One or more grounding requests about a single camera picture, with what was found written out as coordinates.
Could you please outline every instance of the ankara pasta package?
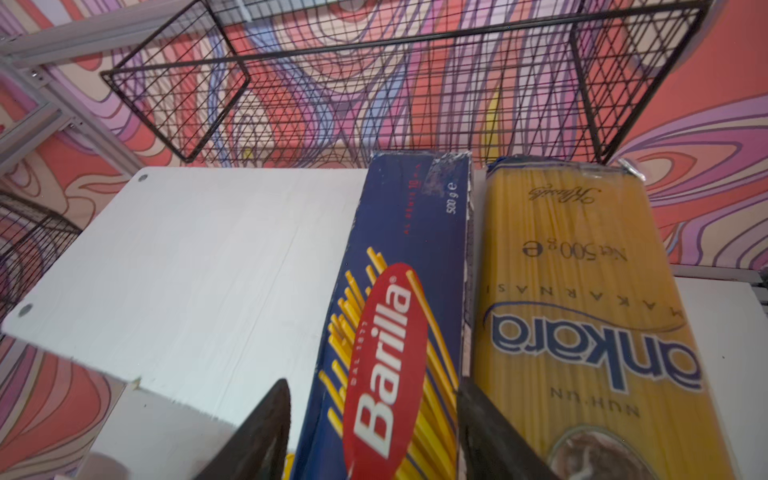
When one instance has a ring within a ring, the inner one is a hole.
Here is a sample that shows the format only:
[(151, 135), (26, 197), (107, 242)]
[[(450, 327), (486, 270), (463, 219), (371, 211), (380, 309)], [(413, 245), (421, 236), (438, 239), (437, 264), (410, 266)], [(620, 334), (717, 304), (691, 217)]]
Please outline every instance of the ankara pasta package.
[(469, 153), (373, 157), (291, 478), (456, 477), (471, 165)]
[(477, 386), (559, 478), (734, 478), (642, 181), (530, 157), (486, 179)]

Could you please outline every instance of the barilla spaghetti box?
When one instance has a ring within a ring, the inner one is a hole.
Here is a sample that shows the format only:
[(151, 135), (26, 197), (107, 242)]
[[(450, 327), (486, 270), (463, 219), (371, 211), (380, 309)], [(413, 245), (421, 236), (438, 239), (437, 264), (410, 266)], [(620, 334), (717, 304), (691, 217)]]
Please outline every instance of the barilla spaghetti box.
[(292, 478), (455, 477), (470, 167), (469, 153), (372, 159)]

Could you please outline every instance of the spaghetti illustration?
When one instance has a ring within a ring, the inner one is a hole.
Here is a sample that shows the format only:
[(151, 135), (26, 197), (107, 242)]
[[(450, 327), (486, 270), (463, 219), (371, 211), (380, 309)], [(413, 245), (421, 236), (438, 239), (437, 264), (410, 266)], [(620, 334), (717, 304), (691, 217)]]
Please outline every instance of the spaghetti illustration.
[[(372, 288), (382, 278), (386, 279), (388, 266), (381, 253), (372, 247), (367, 250), (371, 265), (366, 268), (366, 275), (371, 286), (366, 287), (366, 298)], [(419, 406), (412, 439), (396, 471), (396, 478), (454, 478), (456, 465), (456, 396), (458, 377), (445, 346), (440, 328), (435, 320), (423, 288), (414, 270), (406, 270), (406, 279), (415, 302), (418, 304), (429, 324), (431, 339), (427, 342), (427, 368), (422, 381), (422, 401)], [(338, 356), (333, 360), (332, 372), (321, 370), (318, 378), (325, 385), (333, 399), (334, 407), (328, 408), (327, 419), (339, 437), (343, 437), (343, 417), (346, 416), (345, 401), (349, 385), (349, 371), (356, 345), (356, 332), (361, 323), (361, 315), (366, 308), (366, 300), (352, 272), (345, 273), (349, 284), (344, 289), (345, 296), (337, 301), (338, 311), (332, 313), (328, 324), (328, 344)], [(390, 328), (402, 328), (391, 325)]]

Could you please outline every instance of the colorful painted wall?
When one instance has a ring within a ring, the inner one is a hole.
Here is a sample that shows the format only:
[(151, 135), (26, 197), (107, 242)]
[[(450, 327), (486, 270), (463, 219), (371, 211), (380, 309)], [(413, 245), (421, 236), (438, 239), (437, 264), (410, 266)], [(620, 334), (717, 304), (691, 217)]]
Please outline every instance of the colorful painted wall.
[[(5, 35), (25, 35), (127, 3), (4, 0), (0, 28)], [(674, 263), (754, 270), (768, 265), (765, 18), (763, 0), (718, 0), (706, 35), (662, 85), (621, 150), (649, 177), (657, 225)], [(178, 159), (98, 77), (125, 53), (91, 55), (48, 70), (146, 164), (177, 166)], [(6, 127), (33, 106), (7, 83), (0, 103)], [(87, 142), (64, 132), (3, 176), (0, 188), (85, 227), (126, 181)], [(50, 478), (74, 468), (120, 388), (13, 339), (0, 341), (0, 480)]]

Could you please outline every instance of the wire shelf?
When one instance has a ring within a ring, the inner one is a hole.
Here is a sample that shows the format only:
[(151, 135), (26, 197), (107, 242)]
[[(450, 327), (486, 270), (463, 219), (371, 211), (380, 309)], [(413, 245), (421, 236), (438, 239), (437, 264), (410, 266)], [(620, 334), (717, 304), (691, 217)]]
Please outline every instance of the wire shelf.
[(183, 161), (607, 163), (710, 0), (196, 0), (102, 77)]
[(0, 192), (0, 323), (81, 232), (52, 210)]

